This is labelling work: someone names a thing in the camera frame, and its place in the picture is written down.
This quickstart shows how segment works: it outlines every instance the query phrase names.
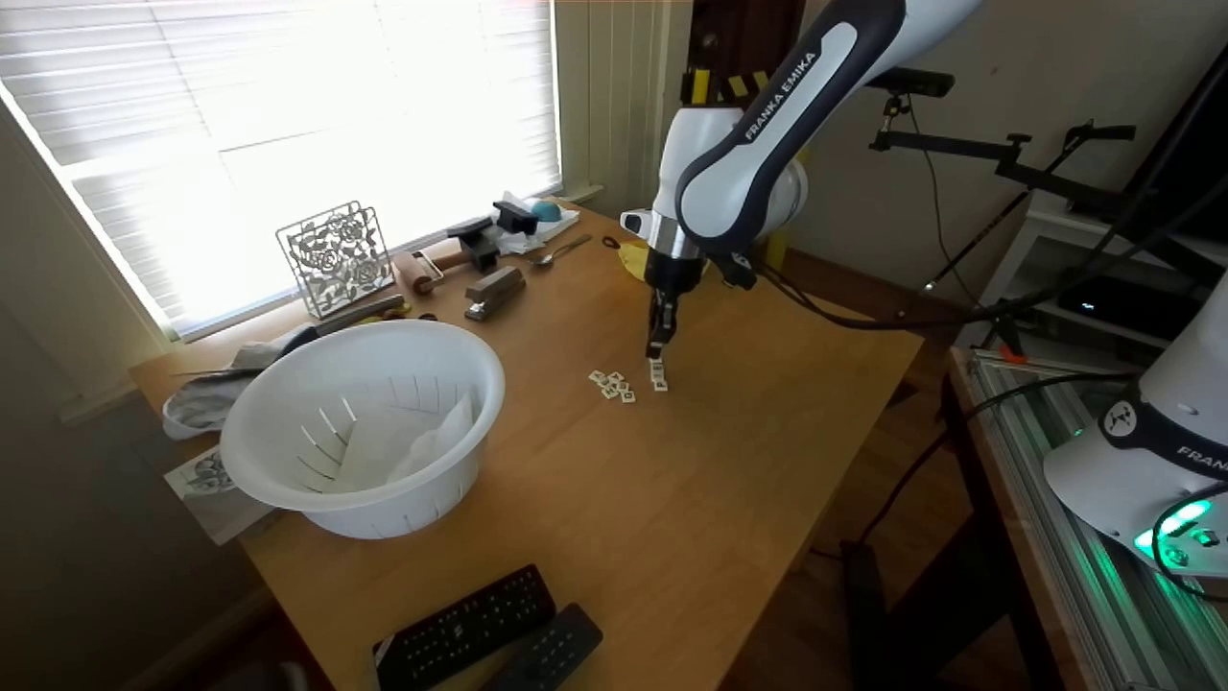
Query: black cable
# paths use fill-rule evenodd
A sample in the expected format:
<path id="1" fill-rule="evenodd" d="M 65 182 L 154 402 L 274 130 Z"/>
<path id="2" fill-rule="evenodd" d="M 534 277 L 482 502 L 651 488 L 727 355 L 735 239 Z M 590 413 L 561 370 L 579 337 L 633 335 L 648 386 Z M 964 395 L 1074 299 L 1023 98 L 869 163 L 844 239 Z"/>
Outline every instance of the black cable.
<path id="1" fill-rule="evenodd" d="M 920 163 L 926 163 L 926 172 L 928 172 L 932 239 L 935 239 L 935 249 L 940 249 L 945 265 L 950 265 L 947 223 L 945 223 L 945 194 L 940 194 L 940 182 L 935 182 L 932 155 L 920 150 Z M 968 280 L 960 277 L 960 269 L 950 269 L 950 277 L 956 277 L 964 299 L 975 303 L 975 294 L 968 289 Z"/>
<path id="2" fill-rule="evenodd" d="M 1085 146 L 1085 138 L 1066 138 L 1064 150 L 1043 166 L 1043 178 L 1050 178 L 1055 168 L 1064 168 L 1064 163 L 1066 163 L 1074 150 L 1082 150 L 1082 146 Z M 1001 204 L 996 217 L 995 217 L 981 232 L 975 232 L 975 235 L 960 248 L 960 254 L 947 258 L 947 260 L 932 272 L 932 280 L 926 280 L 926 286 L 940 286 L 947 272 L 956 272 L 956 269 L 968 260 L 968 254 L 975 254 L 1033 194 L 1037 194 L 1037 189 L 1019 189 L 1015 195 L 1009 195 L 1009 204 Z"/>
<path id="3" fill-rule="evenodd" d="M 1208 204 L 1215 204 L 1219 195 L 1228 194 L 1228 172 L 1198 195 L 1198 204 L 1189 204 L 1180 217 L 1172 217 L 1169 223 L 1147 232 L 1138 242 L 1133 242 L 1125 254 L 1114 254 L 1105 258 L 1107 242 L 1120 235 L 1117 227 L 1107 235 L 1102 235 L 1102 242 L 1071 269 L 1064 272 L 1059 280 L 1050 280 L 1047 289 L 1037 289 L 1019 299 L 1001 299 L 995 308 L 978 308 L 964 318 L 846 318 L 846 314 L 835 314 L 835 312 L 825 312 L 821 303 L 813 303 L 790 277 L 759 265 L 759 277 L 767 277 L 767 286 L 775 286 L 786 299 L 795 299 L 803 312 L 813 312 L 844 331 L 960 331 L 968 322 L 995 322 L 995 318 L 1009 318 L 1009 314 L 1019 314 L 1043 299 L 1055 299 L 1071 289 L 1078 289 L 1082 280 L 1088 277 L 1102 277 L 1102 272 L 1114 272 L 1117 265 L 1133 260 L 1137 254 L 1151 249 L 1155 242 L 1161 242 L 1166 235 L 1172 235 L 1180 223 L 1189 223 L 1193 217 L 1202 217 Z"/>
<path id="4" fill-rule="evenodd" d="M 1055 390 L 1055 386 L 1078 386 L 1078 379 L 1137 379 L 1137 372 L 1066 372 L 1066 376 L 1047 376 L 1047 379 L 1028 379 L 1028 386 L 1015 386 L 1015 390 L 1005 390 L 975 409 L 964 413 L 964 424 L 969 424 L 975 416 L 1005 402 L 1005 401 L 1015 401 L 1015 395 L 1028 395 L 1028 393 L 1038 393 L 1038 390 Z M 877 511 L 867 519 L 867 525 L 854 535 L 850 550 L 864 550 L 869 541 L 869 535 L 877 530 L 877 524 L 890 515 L 890 506 L 897 502 L 897 497 L 905 493 L 905 486 L 932 461 L 935 451 L 945 451 L 950 442 L 950 431 L 940 431 L 913 461 L 910 470 L 892 480 L 892 488 L 887 493 L 887 498 L 877 502 Z"/>
<path id="5" fill-rule="evenodd" d="M 1208 86 L 1198 90 L 1193 106 L 1180 108 L 1179 122 L 1161 136 L 1161 150 L 1151 155 L 1144 163 L 1147 178 L 1137 189 L 1137 204 L 1151 195 L 1155 178 L 1169 166 L 1169 159 L 1179 155 L 1184 130 L 1198 122 L 1202 108 L 1208 106 L 1208 98 L 1215 91 L 1215 86 L 1222 80 L 1228 68 L 1215 68 L 1208 76 Z M 1043 166 L 1043 172 L 1055 172 L 1085 138 L 1066 138 L 1064 155 L 1055 163 Z M 1033 195 L 1033 189 L 1015 194 L 932 280 L 940 280 L 947 269 L 956 269 L 975 248 L 981 248 L 991 239 L 991 232 L 1009 219 L 1013 209 L 1019 209 Z M 1208 265 L 1202 254 L 1189 258 L 1184 248 L 1166 248 L 1161 254 L 1169 265 L 1184 269 L 1189 265 Z"/>
<path id="6" fill-rule="evenodd" d="M 887 493 L 887 498 L 877 502 L 877 511 L 867 519 L 867 525 L 854 535 L 850 550 L 864 550 L 869 541 L 869 535 L 877 530 L 877 524 L 890 515 L 890 506 L 897 502 L 897 497 L 910 488 L 910 480 L 932 461 L 935 451 L 945 451 L 950 442 L 950 431 L 940 431 L 913 461 L 910 470 L 892 480 L 892 488 Z"/>
<path id="7" fill-rule="evenodd" d="M 1184 593 L 1184 596 L 1193 596 L 1193 601 L 1204 601 L 1204 605 L 1228 605 L 1228 596 L 1208 596 L 1208 593 L 1198 593 L 1198 588 L 1189 588 L 1184 585 L 1184 576 L 1179 576 L 1166 560 L 1161 560 L 1161 524 L 1166 519 L 1172 519 L 1184 502 L 1202 502 L 1202 498 L 1212 498 L 1212 497 L 1228 497 L 1228 486 L 1208 486 L 1208 488 L 1202 488 L 1202 493 L 1193 493 L 1193 497 L 1180 497 L 1180 498 L 1172 498 L 1166 511 L 1158 511 L 1155 515 L 1155 524 L 1151 524 L 1151 560 L 1155 560 L 1155 571 L 1166 582 L 1166 585 L 1172 585 L 1179 593 Z"/>
<path id="8" fill-rule="evenodd" d="M 1189 136 L 1189 127 L 1202 121 L 1202 113 L 1208 108 L 1212 91 L 1219 90 L 1219 80 L 1228 76 L 1228 61 L 1219 61 L 1202 86 L 1193 106 L 1180 108 L 1179 122 L 1169 130 L 1161 130 L 1161 150 L 1151 155 L 1144 163 L 1147 178 L 1137 185 L 1137 194 L 1155 194 L 1155 178 L 1166 172 L 1169 159 L 1180 150 L 1180 138 Z M 1202 286 L 1215 286 L 1219 280 L 1219 265 L 1179 248 L 1179 242 L 1158 242 L 1155 258 L 1161 258 L 1166 265 L 1172 265 L 1179 272 L 1198 277 Z"/>
<path id="9" fill-rule="evenodd" d="M 813 559 L 821 559 L 821 560 L 844 560 L 840 553 L 827 553 L 827 550 L 821 550 L 821 546 L 808 546 L 804 553 L 813 553 Z"/>

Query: window blinds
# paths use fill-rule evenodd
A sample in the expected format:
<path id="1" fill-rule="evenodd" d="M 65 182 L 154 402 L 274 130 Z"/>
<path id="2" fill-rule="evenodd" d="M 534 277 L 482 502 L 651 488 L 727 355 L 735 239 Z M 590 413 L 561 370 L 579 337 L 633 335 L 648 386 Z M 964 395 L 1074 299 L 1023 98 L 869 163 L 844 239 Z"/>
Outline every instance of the window blinds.
<path id="1" fill-rule="evenodd" d="M 400 248 L 561 185 L 553 0 L 0 0 L 0 80 L 179 337 L 292 297 L 323 209 Z"/>

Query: black stand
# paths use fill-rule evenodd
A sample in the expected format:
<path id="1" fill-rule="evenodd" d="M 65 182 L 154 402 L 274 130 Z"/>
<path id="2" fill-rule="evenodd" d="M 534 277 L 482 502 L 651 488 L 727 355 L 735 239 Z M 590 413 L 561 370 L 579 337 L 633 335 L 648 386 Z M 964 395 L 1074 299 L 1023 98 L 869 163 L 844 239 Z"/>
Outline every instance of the black stand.
<path id="1" fill-rule="evenodd" d="M 940 689 L 940 667 L 1009 615 L 1028 683 L 1064 689 L 950 379 L 945 386 L 945 424 L 950 427 L 969 519 L 890 611 L 881 608 L 876 553 L 844 546 L 850 683 L 867 691 Z"/>

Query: black remote control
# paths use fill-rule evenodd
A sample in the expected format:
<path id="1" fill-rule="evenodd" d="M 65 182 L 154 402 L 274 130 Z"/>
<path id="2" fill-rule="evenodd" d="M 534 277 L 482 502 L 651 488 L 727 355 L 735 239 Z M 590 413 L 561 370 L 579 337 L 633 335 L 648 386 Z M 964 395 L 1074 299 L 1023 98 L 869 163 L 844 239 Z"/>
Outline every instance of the black remote control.
<path id="1" fill-rule="evenodd" d="M 442 683 L 514 639 L 548 628 L 553 615 L 539 571 L 526 566 L 377 646 L 378 689 Z"/>
<path id="2" fill-rule="evenodd" d="M 561 611 L 488 691 L 553 691 L 602 642 L 602 629 L 570 605 Z"/>

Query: wall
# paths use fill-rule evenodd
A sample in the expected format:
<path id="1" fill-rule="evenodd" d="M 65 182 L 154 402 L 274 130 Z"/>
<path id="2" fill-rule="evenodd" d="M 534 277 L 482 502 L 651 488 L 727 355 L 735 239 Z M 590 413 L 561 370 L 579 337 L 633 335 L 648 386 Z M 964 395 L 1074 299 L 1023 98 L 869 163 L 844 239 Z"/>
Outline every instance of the wall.
<path id="1" fill-rule="evenodd" d="M 984 0 L 981 12 L 920 53 L 926 68 L 956 72 L 947 99 L 920 99 L 926 130 L 996 138 L 1037 136 L 1023 163 L 1043 166 L 1071 122 L 1138 122 L 1138 143 L 1085 146 L 1071 178 L 1120 185 L 1228 39 L 1222 0 Z M 881 91 L 854 91 L 808 143 L 808 209 L 790 227 L 804 254 L 917 289 L 940 265 L 920 155 L 869 155 Z M 935 159 L 945 232 L 956 249 L 1015 189 L 981 163 Z M 978 254 L 978 289 L 1001 242 Z"/>
<path id="2" fill-rule="evenodd" d="M 154 679 L 154 661 L 240 628 L 259 593 L 162 486 L 184 451 L 132 395 L 65 424 L 162 342 L 8 116 L 0 209 L 0 689 Z"/>

